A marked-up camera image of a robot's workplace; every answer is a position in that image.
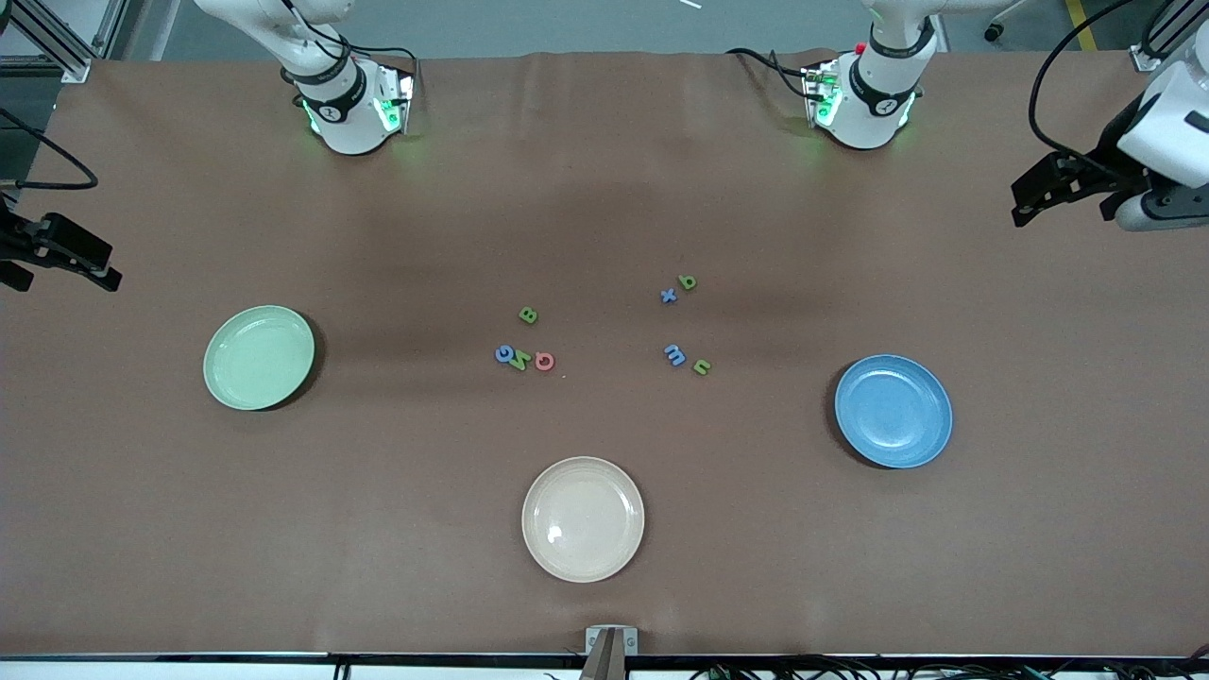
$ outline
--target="wire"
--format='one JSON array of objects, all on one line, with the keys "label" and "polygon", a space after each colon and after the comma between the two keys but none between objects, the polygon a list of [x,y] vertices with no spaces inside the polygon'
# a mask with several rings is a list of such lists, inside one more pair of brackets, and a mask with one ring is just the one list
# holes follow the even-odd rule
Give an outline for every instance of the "wire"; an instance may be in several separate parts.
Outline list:
[{"label": "wire", "polygon": [[1126,5],[1133,1],[1134,0],[1116,0],[1116,2],[1109,5],[1107,7],[1100,10],[1099,12],[1095,12],[1091,17],[1083,19],[1083,22],[1076,25],[1074,30],[1068,33],[1066,36],[1058,42],[1058,46],[1054,47],[1052,52],[1049,52],[1049,56],[1046,57],[1046,60],[1041,63],[1041,69],[1037,70],[1037,77],[1032,81],[1032,92],[1029,94],[1029,127],[1032,128],[1032,134],[1036,136],[1037,139],[1040,139],[1051,149],[1062,151],[1075,159],[1078,159],[1086,162],[1087,165],[1094,167],[1095,169],[1121,180],[1126,179],[1124,177],[1122,177],[1121,173],[1105,167],[1103,163],[1099,163],[1087,157],[1086,155],[1080,154],[1078,151],[1071,149],[1070,146],[1066,146],[1065,144],[1058,143],[1052,137],[1041,131],[1041,126],[1037,125],[1037,96],[1041,93],[1041,83],[1042,81],[1045,81],[1046,74],[1049,73],[1049,67],[1052,67],[1053,63],[1058,59],[1058,56],[1062,54],[1063,50],[1065,50],[1066,46],[1070,45],[1070,42],[1078,36],[1080,33],[1083,33],[1083,29],[1086,29],[1093,23],[1103,19],[1104,17],[1111,15],[1112,12],[1120,10],[1121,7],[1124,7]]},{"label": "wire", "polygon": [[812,62],[812,63],[803,65],[800,69],[789,69],[789,68],[786,68],[786,67],[781,65],[781,62],[776,58],[776,51],[771,51],[771,52],[768,53],[768,57],[764,57],[763,54],[759,54],[758,52],[754,52],[754,51],[748,50],[746,47],[735,47],[734,50],[728,50],[727,54],[741,54],[741,56],[745,56],[745,57],[751,57],[751,58],[756,59],[757,62],[759,62],[760,64],[764,64],[765,67],[775,70],[776,74],[781,76],[781,81],[785,82],[785,86],[789,88],[789,92],[793,92],[794,94],[797,94],[798,97],[802,97],[803,99],[810,99],[811,102],[822,102],[823,100],[822,96],[820,96],[820,94],[808,93],[808,92],[804,92],[804,91],[798,90],[797,87],[794,87],[793,82],[789,81],[789,76],[792,75],[792,76],[796,76],[796,77],[802,77],[802,69],[809,69],[809,68],[812,68],[812,67],[817,67],[818,64],[822,64],[825,62],[829,62],[831,59],[823,59],[821,62]]},{"label": "wire", "polygon": [[[412,62],[416,62],[417,68],[418,68],[420,59],[416,58],[416,54],[411,50],[407,50],[406,47],[365,47],[363,45],[355,45],[353,42],[349,42],[347,38],[345,38],[343,35],[340,34],[340,31],[336,31],[336,36],[332,38],[332,36],[328,35],[326,33],[323,33],[322,30],[317,29],[314,27],[314,24],[312,24],[311,22],[308,22],[307,18],[302,16],[302,12],[300,12],[294,6],[294,4],[290,0],[282,0],[282,2],[290,10],[290,13],[293,13],[300,22],[302,22],[303,25],[306,25],[311,30],[311,33],[318,35],[319,38],[323,38],[325,40],[330,40],[331,42],[339,42],[340,45],[343,45],[345,47],[347,47],[349,51],[357,52],[358,54],[361,54],[363,57],[369,57],[371,52],[377,52],[377,53],[401,52],[401,53],[406,54],[407,58],[410,58]],[[323,44],[319,42],[318,40],[316,41],[316,45],[318,45],[319,48],[323,50],[324,54],[328,54],[329,57],[331,57],[334,59],[339,58],[339,57],[334,56],[331,52],[328,52],[323,47]]]},{"label": "wire", "polygon": [[[811,102],[822,102],[823,100],[823,96],[822,94],[814,94],[814,93],[810,93],[810,92],[803,92],[802,90],[798,90],[797,87],[794,87],[792,82],[789,82],[789,76],[785,75],[786,69],[781,67],[781,62],[776,60],[776,52],[775,51],[769,52],[768,53],[768,58],[773,62],[773,68],[776,69],[776,74],[779,76],[781,76],[781,82],[785,82],[785,86],[789,88],[789,92],[793,92],[794,94],[797,94],[798,97],[802,97],[803,99],[810,99]],[[798,77],[802,77],[802,71],[798,71]]]},{"label": "wire", "polygon": [[[1162,18],[1164,13],[1167,13],[1167,11],[1172,7],[1172,5],[1175,4],[1175,0],[1164,0],[1163,2],[1159,2],[1158,7],[1155,8],[1155,13],[1152,13],[1150,16],[1150,19],[1146,22],[1146,30],[1145,33],[1143,33],[1141,41],[1138,44],[1144,54],[1153,59],[1165,59],[1172,56],[1170,50],[1155,50],[1153,45],[1151,45],[1150,42],[1151,36],[1167,30],[1168,27],[1175,23],[1175,17],[1182,15],[1188,7],[1191,7],[1193,1],[1194,0],[1185,0],[1182,7],[1172,12],[1172,16],[1167,17],[1167,21],[1163,22],[1163,25],[1156,28],[1156,24],[1158,24],[1158,19]],[[1202,12],[1204,12],[1204,7],[1202,7],[1196,15],[1193,15],[1192,19],[1188,21],[1188,23],[1185,24],[1184,28],[1191,25],[1192,22],[1194,22],[1197,17],[1201,16]],[[1172,34],[1168,41],[1163,44],[1163,47],[1164,48],[1169,47],[1172,41],[1184,31],[1184,28]]]},{"label": "wire", "polygon": [[25,180],[21,180],[19,179],[16,183],[13,183],[13,186],[16,189],[52,189],[52,190],[59,190],[59,191],[73,191],[73,190],[80,190],[80,189],[92,189],[93,186],[97,186],[97,175],[91,169],[88,169],[88,166],[81,163],[80,159],[76,159],[75,156],[73,156],[71,154],[69,154],[66,149],[64,149],[63,146],[59,146],[58,144],[51,142],[51,139],[48,137],[46,137],[45,134],[42,134],[41,132],[39,132],[36,128],[33,128],[33,127],[25,125],[24,121],[22,121],[17,116],[12,115],[11,113],[8,113],[8,109],[0,108],[0,116],[4,116],[6,119],[8,119],[8,122],[11,122],[12,125],[17,126],[21,129],[24,129],[30,136],[33,136],[34,139],[37,139],[42,144],[46,144],[47,146],[50,146],[51,149],[53,149],[54,152],[57,152],[58,155],[63,156],[64,160],[66,160],[69,163],[71,163],[73,166],[75,166],[76,168],[79,168],[80,172],[82,172],[85,174],[85,177],[88,178],[88,181],[77,181],[77,183],[25,181]]},{"label": "wire", "polygon": [[[781,67],[781,65],[779,65],[776,63],[773,63],[768,57],[760,54],[759,52],[756,52],[754,50],[748,50],[746,47],[735,47],[734,50],[727,50],[727,54],[742,54],[745,57],[751,57],[751,58],[756,59],[757,62],[764,64],[765,67],[768,67],[770,69],[780,69],[780,71],[783,73],[783,74],[786,74],[786,75],[798,75],[798,76],[802,75],[800,70],[793,70],[793,69],[787,69],[785,67]],[[831,59],[823,59],[822,62],[815,62],[812,64],[806,64],[806,65],[804,65],[802,68],[809,69],[811,67],[817,67],[818,64],[822,64],[823,62],[829,62],[829,60]]]}]

